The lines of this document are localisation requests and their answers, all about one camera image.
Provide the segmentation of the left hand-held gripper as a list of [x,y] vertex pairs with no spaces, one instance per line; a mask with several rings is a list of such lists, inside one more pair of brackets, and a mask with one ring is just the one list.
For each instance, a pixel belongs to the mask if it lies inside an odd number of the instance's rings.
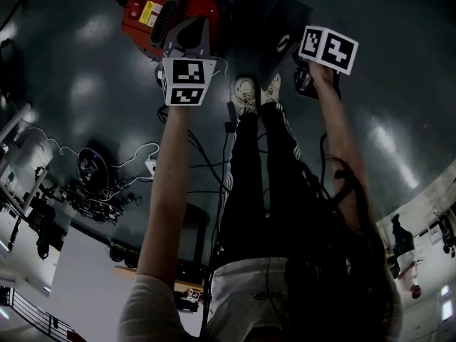
[[200,48],[185,49],[194,43],[196,18],[185,19],[167,34],[168,48],[162,50],[155,70],[167,106],[200,106],[209,89],[217,60],[206,49],[210,47],[209,20],[203,16],[199,20]]

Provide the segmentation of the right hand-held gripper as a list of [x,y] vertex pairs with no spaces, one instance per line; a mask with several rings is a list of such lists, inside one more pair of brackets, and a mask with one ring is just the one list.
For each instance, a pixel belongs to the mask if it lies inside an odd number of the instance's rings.
[[329,28],[307,26],[300,46],[294,54],[297,69],[294,73],[294,87],[298,95],[317,100],[314,80],[309,62],[321,64],[333,71],[333,87],[341,95],[339,81],[341,74],[349,76],[358,50],[358,42]]

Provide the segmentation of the red and blue vacuum cleaner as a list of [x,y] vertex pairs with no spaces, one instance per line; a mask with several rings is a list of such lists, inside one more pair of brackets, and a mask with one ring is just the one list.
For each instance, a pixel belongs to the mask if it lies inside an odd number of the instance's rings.
[[168,48],[170,29],[188,18],[196,18],[192,25],[194,43],[200,48],[202,25],[199,17],[209,20],[212,56],[221,56],[227,47],[227,31],[232,23],[234,0],[128,0],[125,6],[122,31],[148,57],[162,59],[162,50]]

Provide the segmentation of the dark panel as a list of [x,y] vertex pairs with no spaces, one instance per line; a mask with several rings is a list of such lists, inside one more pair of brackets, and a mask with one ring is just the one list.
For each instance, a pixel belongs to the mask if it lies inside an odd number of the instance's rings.
[[234,0],[229,65],[266,89],[299,47],[313,9],[297,0]]

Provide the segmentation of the person's left forearm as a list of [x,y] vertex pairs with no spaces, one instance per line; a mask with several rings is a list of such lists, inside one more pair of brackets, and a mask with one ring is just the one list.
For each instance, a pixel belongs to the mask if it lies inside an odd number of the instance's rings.
[[172,106],[169,109],[137,267],[138,274],[155,277],[171,289],[175,285],[180,232],[187,204],[189,123],[189,107]]

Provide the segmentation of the person's right white shoe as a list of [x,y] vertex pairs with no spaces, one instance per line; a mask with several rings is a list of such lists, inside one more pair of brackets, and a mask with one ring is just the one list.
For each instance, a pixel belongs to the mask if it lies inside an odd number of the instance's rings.
[[268,85],[266,90],[261,89],[260,103],[261,106],[268,103],[277,104],[279,102],[279,92],[281,88],[281,75],[277,73]]

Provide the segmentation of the person's white shoe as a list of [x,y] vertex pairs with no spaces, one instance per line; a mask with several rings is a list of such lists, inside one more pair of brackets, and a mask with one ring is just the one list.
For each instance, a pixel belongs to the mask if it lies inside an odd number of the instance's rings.
[[268,103],[277,104],[279,102],[279,92],[281,88],[281,75],[277,73],[268,85],[266,90],[261,89],[260,103],[261,106]]
[[234,84],[234,107],[237,115],[257,114],[257,96],[254,81],[248,77],[238,78]]

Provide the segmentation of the person's left white shoe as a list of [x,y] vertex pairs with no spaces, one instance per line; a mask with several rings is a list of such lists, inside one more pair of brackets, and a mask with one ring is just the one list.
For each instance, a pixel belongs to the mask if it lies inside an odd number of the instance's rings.
[[254,81],[248,77],[238,78],[234,84],[234,107],[237,115],[257,114],[257,96]]

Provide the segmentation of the black round device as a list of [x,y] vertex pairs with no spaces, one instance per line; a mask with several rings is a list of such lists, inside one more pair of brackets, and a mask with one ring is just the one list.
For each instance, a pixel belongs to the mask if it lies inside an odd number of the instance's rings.
[[104,159],[93,149],[83,147],[78,153],[78,176],[87,188],[104,189],[109,185],[109,171]]

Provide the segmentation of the person's black trousers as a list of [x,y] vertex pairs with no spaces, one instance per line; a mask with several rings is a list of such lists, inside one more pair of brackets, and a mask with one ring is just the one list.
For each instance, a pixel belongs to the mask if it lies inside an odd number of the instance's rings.
[[334,244],[338,219],[300,160],[280,104],[239,116],[227,187],[216,267],[263,257],[308,260]]

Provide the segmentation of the grey desk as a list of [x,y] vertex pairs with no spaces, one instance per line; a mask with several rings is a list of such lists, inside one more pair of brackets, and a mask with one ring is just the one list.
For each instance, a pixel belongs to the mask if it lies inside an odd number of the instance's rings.
[[52,160],[41,143],[41,131],[29,124],[32,117],[27,103],[8,122],[0,122],[0,151],[6,150],[0,156],[0,195],[24,219]]

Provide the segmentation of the white table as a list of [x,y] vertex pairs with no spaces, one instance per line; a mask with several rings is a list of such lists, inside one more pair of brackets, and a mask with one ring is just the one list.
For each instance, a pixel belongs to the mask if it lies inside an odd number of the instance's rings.
[[116,342],[133,278],[134,273],[115,268],[105,244],[70,227],[45,310],[87,342]]

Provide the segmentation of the spare hand-held gripper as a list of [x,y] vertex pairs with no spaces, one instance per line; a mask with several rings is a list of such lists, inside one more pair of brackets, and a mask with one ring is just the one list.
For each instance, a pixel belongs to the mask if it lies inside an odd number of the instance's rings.
[[179,311],[196,313],[199,308],[202,293],[195,289],[174,291],[175,305]]

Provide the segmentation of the person's white shirt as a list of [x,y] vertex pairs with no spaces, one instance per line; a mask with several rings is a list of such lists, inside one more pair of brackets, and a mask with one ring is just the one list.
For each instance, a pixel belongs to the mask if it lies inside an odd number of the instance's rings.
[[[280,331],[290,324],[292,336],[305,341],[398,342],[402,313],[398,296],[379,314],[347,303],[332,316],[317,291],[287,291],[285,258],[245,259],[214,273],[212,317],[202,339],[245,342],[262,328]],[[155,277],[138,274],[118,324],[117,342],[185,342],[171,288]]]

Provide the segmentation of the black railing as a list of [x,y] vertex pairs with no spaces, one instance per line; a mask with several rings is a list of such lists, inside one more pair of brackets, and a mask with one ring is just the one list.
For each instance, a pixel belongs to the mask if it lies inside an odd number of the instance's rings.
[[34,306],[15,289],[10,289],[9,306],[23,320],[55,342],[70,342],[68,333],[74,332],[74,330],[67,323]]

